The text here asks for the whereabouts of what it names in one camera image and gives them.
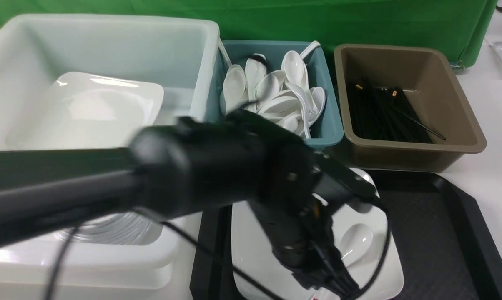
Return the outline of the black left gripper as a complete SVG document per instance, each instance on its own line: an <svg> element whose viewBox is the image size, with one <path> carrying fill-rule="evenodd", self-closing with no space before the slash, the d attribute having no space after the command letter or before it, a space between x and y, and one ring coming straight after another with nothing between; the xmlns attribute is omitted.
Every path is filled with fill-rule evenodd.
<svg viewBox="0 0 502 300"><path fill-rule="evenodd" d="M259 199L251 203L272 253L305 289L325 288L343 300L367 291L350 275L334 245L333 215L344 205L376 199L367 180L303 144L266 151Z"/></svg>

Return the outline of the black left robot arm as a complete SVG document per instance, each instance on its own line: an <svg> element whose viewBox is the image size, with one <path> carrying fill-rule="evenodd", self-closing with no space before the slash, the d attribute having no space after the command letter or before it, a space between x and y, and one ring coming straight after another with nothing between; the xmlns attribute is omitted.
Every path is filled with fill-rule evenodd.
<svg viewBox="0 0 502 300"><path fill-rule="evenodd" d="M302 138L247 110L219 123L180 117L145 127L127 147L0 152L0 248L133 211L172 229L274 300L279 296L170 223L247 201L272 253L302 285L355 300L363 286L334 246L343 205L379 207L375 187Z"/></svg>

